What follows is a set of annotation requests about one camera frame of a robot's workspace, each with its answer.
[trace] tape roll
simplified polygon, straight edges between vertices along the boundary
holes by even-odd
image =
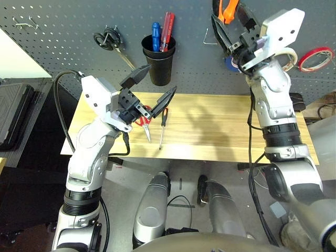
[[[275,53],[274,56],[283,54],[287,54],[289,58],[288,63],[282,66],[283,71],[287,72],[288,70],[292,69],[292,67],[296,64],[296,62],[298,62],[298,55],[296,54],[294,49],[290,47],[284,47],[283,49]]]
[[[224,62],[228,70],[233,71],[233,72],[240,72],[232,56],[225,58]]]
[[[317,54],[326,54],[327,58],[319,63],[316,66],[313,67],[303,67],[303,64],[311,57],[317,55]],[[323,46],[323,47],[318,47],[313,49],[312,51],[307,52],[300,60],[299,60],[299,70],[302,72],[313,72],[321,69],[322,67],[325,67],[329,62],[332,60],[332,58],[335,56],[334,51],[328,47],[328,46]]]

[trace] black cup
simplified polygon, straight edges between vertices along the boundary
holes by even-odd
[[[165,86],[170,82],[172,75],[173,55],[175,52],[175,39],[170,38],[168,51],[153,51],[152,35],[145,37],[142,41],[142,51],[145,54],[147,63],[152,67],[149,70],[152,83],[156,86]]]

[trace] gray floor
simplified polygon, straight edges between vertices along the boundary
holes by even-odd
[[[196,203],[197,180],[201,174],[223,184],[231,193],[239,209],[246,231],[257,240],[268,242],[259,217],[256,213],[250,192],[248,190],[248,174],[237,171],[236,163],[205,162],[192,160],[165,160],[165,159],[125,159],[123,166],[113,166],[107,171],[102,196],[110,213],[111,235],[110,251],[132,250],[132,228],[141,197],[151,178],[160,171],[169,171],[172,188],[171,196],[183,194],[195,205],[193,208],[192,228],[202,232],[211,232],[212,227],[208,216],[208,207],[199,207]],[[261,185],[266,185],[261,175],[256,177]],[[269,205],[275,200],[268,190],[257,185],[259,198],[268,222],[274,235],[282,225],[269,210]],[[174,203],[187,204],[183,199],[176,199]],[[190,210],[184,207],[168,207],[166,227],[188,227]]]

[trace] black tool case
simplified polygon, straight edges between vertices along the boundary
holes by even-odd
[[[34,89],[27,84],[0,86],[0,150],[13,150],[23,131]]]

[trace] white wall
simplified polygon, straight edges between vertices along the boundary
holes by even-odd
[[[0,78],[42,78],[50,75],[0,29]]]
[[[317,157],[318,172],[322,180],[336,179],[336,115],[308,126]]]

